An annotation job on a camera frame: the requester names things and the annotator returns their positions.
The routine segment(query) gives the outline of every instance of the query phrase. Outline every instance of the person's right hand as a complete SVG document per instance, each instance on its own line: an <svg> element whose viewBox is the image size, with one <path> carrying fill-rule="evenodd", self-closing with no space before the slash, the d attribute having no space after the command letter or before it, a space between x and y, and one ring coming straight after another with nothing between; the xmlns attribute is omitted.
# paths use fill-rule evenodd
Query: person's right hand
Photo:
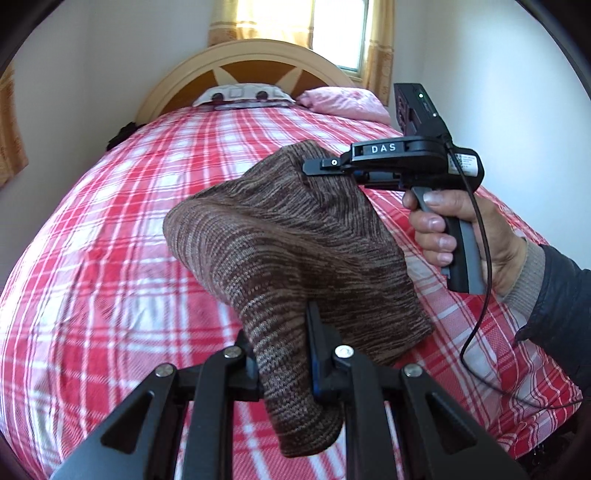
<svg viewBox="0 0 591 480"><path fill-rule="evenodd" d="M468 194L462 190L433 191L426 193L424 200L435 213L418 210L417 198L411 192L406 192L402 203L406 208L413 210L408 220L416 230L415 240L423 248L427 261L436 267L445 267L451 263L452 252L456 249L457 243L455 238L443 233L445 221L441 216L458 217L472 223L480 250L482 273L486 281L482 235ZM521 272L527 254L527 244L514 234L494 203L478 196L476 201L491 250L492 287L503 296L509 293L509 289Z"/></svg>

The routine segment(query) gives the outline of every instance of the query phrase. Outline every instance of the finger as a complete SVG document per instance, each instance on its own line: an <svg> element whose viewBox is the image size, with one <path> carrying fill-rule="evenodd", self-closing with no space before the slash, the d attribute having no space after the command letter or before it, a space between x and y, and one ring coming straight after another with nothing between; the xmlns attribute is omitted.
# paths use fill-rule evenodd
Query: finger
<svg viewBox="0 0 591 480"><path fill-rule="evenodd" d="M453 252L457 247L456 239L445 233L416 232L414 239L423 250L432 250L439 253Z"/></svg>
<svg viewBox="0 0 591 480"><path fill-rule="evenodd" d="M427 262L429 262L431 265L435 265L436 267L446 267L452 263L453 260L453 254L450 253L425 250L423 255L425 256L425 260L427 260Z"/></svg>
<svg viewBox="0 0 591 480"><path fill-rule="evenodd" d="M476 213L468 193L464 190L441 190L427 192L425 203L440 215L458 217L468 222L476 221ZM477 199L478 206L484 199Z"/></svg>
<svg viewBox="0 0 591 480"><path fill-rule="evenodd" d="M445 231L445 221L439 215L422 210L415 210L408 215L408 221L417 232L442 233Z"/></svg>
<svg viewBox="0 0 591 480"><path fill-rule="evenodd" d="M418 208L418 200L413 192L407 190L402 197L402 204L409 210L416 210Z"/></svg>

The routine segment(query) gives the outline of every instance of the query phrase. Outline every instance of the fingernail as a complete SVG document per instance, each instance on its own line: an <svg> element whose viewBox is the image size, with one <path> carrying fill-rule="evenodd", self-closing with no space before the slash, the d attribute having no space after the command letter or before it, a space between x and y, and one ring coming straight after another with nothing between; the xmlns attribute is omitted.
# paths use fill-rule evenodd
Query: fingernail
<svg viewBox="0 0 591 480"><path fill-rule="evenodd" d="M453 238L450 238L448 236L442 236L439 239L439 248L441 248L442 250L453 250L455 246L456 243L453 240Z"/></svg>
<svg viewBox="0 0 591 480"><path fill-rule="evenodd" d="M440 193L427 192L425 195L423 195L423 200L425 200L426 204L436 207L437 205L441 205L443 198Z"/></svg>
<svg viewBox="0 0 591 480"><path fill-rule="evenodd" d="M430 218L428 222L428 227L431 231L438 231L439 229L445 227L443 218Z"/></svg>
<svg viewBox="0 0 591 480"><path fill-rule="evenodd" d="M452 254L437 254L437 259L442 263L442 264L449 264L452 263L453 260L453 255Z"/></svg>

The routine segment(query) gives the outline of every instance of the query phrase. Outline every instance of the wooden headboard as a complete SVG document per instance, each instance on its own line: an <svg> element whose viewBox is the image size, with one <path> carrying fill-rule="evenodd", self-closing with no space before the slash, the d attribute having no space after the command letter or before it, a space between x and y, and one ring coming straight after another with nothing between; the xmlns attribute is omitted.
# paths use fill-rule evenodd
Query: wooden headboard
<svg viewBox="0 0 591 480"><path fill-rule="evenodd" d="M236 40L210 47L166 75L144 100L136 123L191 105L205 90L232 83L269 83L293 98L320 86L355 86L313 51L277 40Z"/></svg>

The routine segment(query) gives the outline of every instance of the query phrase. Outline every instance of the white wall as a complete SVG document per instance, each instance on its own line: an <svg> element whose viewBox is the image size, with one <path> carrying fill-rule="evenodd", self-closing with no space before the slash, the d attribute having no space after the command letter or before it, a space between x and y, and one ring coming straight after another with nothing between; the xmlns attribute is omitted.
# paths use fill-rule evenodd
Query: white wall
<svg viewBox="0 0 591 480"><path fill-rule="evenodd" d="M430 0L422 83L484 185L591 267L591 100L514 0Z"/></svg>
<svg viewBox="0 0 591 480"><path fill-rule="evenodd" d="M0 290L25 247L92 165L86 149L89 5L66 1L15 57L15 104L29 165L0 189Z"/></svg>
<svg viewBox="0 0 591 480"><path fill-rule="evenodd" d="M146 94L207 46L213 0L92 0L88 33L92 148L133 121Z"/></svg>

